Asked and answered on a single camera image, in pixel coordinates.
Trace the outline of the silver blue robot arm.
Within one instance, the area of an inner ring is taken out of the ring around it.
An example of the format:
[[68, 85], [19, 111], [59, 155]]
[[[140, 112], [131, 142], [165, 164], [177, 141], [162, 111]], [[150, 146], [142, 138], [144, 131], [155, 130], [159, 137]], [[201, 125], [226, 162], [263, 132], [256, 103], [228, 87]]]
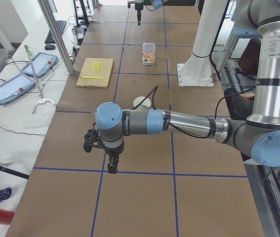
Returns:
[[153, 7], [153, 10], [149, 9], [149, 11], [155, 11], [156, 9], [159, 9], [160, 7], [163, 6], [163, 1], [162, 0], [128, 0], [127, 8], [130, 9], [132, 5], [134, 5], [134, 9], [137, 12], [137, 24], [138, 26], [140, 26], [142, 10], [144, 9], [144, 6], [151, 5]]
[[234, 147], [253, 164], [280, 166], [280, 0], [239, 0], [235, 28], [258, 31], [262, 38], [254, 106], [246, 120], [203, 118], [143, 105], [122, 110], [106, 102], [96, 109], [98, 130], [85, 136], [84, 149], [103, 149], [109, 155], [108, 171], [116, 173], [125, 136], [179, 131]]

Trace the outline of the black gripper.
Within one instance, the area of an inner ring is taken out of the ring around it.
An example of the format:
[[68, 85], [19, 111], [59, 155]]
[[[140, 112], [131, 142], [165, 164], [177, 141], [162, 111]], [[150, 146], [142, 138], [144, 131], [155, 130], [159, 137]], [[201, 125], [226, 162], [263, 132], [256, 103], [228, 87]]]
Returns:
[[144, 9], [144, 0], [128, 0], [127, 7], [131, 8], [131, 5], [135, 6], [135, 10], [137, 11], [137, 24], [141, 25], [141, 11]]
[[119, 163], [118, 157], [123, 151], [124, 147], [105, 148], [106, 154], [110, 157], [109, 162], [107, 164], [109, 173], [117, 173]]

